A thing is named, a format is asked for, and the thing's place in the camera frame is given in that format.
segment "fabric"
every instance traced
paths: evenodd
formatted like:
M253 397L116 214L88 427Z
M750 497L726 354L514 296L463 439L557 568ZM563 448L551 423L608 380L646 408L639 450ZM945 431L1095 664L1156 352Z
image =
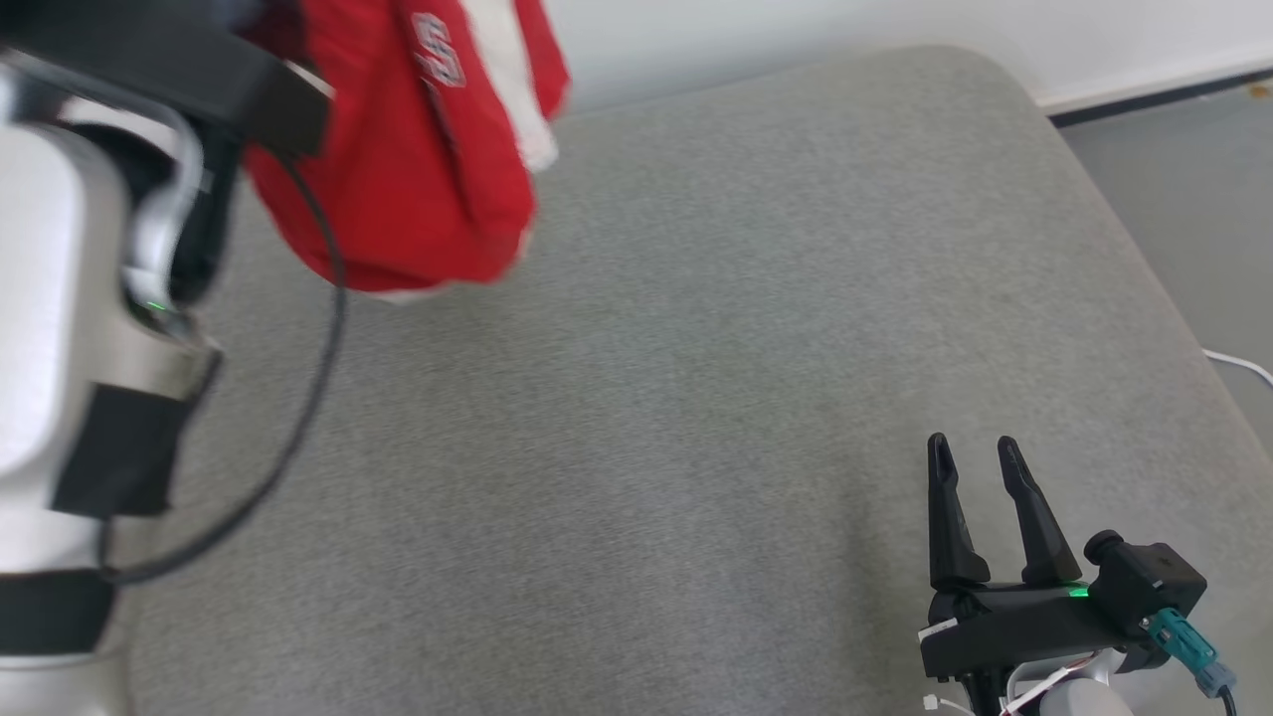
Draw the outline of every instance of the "fabric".
M538 0L278 3L244 34L334 88L322 155L300 169L341 237L351 288L418 290L508 270L535 217L530 173L556 157L546 117L569 83ZM261 149L247 166L283 237L330 279L286 172Z
M1268 624L1269 460L1002 70L908 50L555 129L535 260L356 301L290 480L150 589L143 716L919 713L956 693L915 643L934 431L997 578L1012 434L1076 553L1167 541L1222 652ZM236 229L173 541L269 465L327 320L260 206Z

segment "red garment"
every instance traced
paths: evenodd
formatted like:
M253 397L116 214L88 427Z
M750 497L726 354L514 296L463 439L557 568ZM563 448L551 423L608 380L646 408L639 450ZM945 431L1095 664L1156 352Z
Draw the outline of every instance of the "red garment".
M569 84L540 0L300 0L300 10L308 61L335 89L322 155L300 172L349 287L499 279L530 232L528 167L555 157L545 117ZM260 148L247 167L293 251L330 280L326 243L288 175Z

